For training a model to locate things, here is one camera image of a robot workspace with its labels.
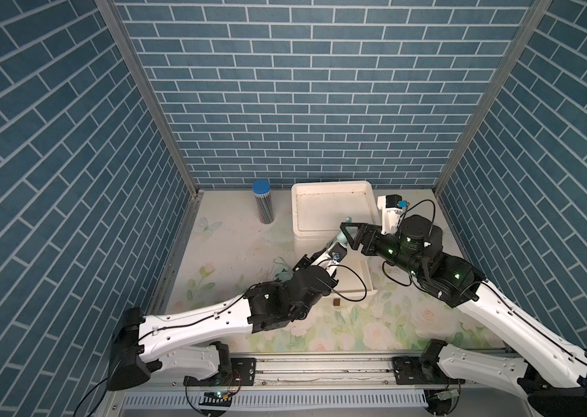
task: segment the cylindrical container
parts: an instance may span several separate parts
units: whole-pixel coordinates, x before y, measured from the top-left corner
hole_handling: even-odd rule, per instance
[[[263,224],[271,224],[275,216],[273,215],[273,202],[270,200],[270,183],[267,179],[257,179],[252,184],[252,191],[256,197],[259,221]]]

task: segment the white cable tray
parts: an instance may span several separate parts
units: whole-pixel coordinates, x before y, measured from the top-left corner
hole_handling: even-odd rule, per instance
[[[204,391],[190,391],[189,400],[198,408]],[[426,407],[423,390],[287,390],[241,392],[233,397],[231,411],[309,410],[315,408],[403,408]],[[189,408],[185,392],[130,392],[125,395],[123,410],[179,410]],[[226,410],[225,407],[202,406],[204,410]]]

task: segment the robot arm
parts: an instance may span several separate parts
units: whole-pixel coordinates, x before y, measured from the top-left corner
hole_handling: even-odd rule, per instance
[[[539,323],[472,264],[442,252],[441,229],[419,215],[405,217],[407,204],[400,200],[378,200],[382,226],[342,223],[351,248],[362,245],[362,254],[407,271],[422,291],[481,322],[522,356],[498,358],[433,340],[421,356],[423,366],[520,396],[545,417],[586,417],[587,349]]]
[[[108,390],[140,385],[155,371],[176,369],[197,379],[230,373],[228,346],[193,345],[305,319],[310,308],[338,285],[333,276],[346,255],[346,246],[333,240],[328,248],[304,256],[288,281],[255,284],[244,294],[190,312],[145,316],[139,308],[125,311],[111,346]]]

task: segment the mounting plate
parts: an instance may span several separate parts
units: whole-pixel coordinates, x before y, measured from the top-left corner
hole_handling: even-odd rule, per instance
[[[223,384],[223,386],[253,386],[254,385],[254,372],[256,372],[256,359],[254,358],[231,358],[231,369],[238,371],[241,381],[238,380],[235,372],[231,375],[230,384]],[[222,377],[208,378],[199,381],[196,378],[190,376],[185,377],[186,386],[219,386],[217,380],[224,379]]]
[[[414,356],[396,356],[393,358],[393,370],[398,385],[453,385],[458,382],[460,384],[465,383],[464,379],[448,378],[441,372],[436,373],[437,375],[435,376],[425,375],[419,358]]]

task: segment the brick pattern wall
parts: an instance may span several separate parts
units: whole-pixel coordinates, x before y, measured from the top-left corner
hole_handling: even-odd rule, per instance
[[[531,0],[119,0],[202,188],[429,188]]]
[[[187,199],[93,0],[0,0],[0,417],[105,376]]]
[[[553,1],[441,201],[472,261],[587,346],[587,1]]]

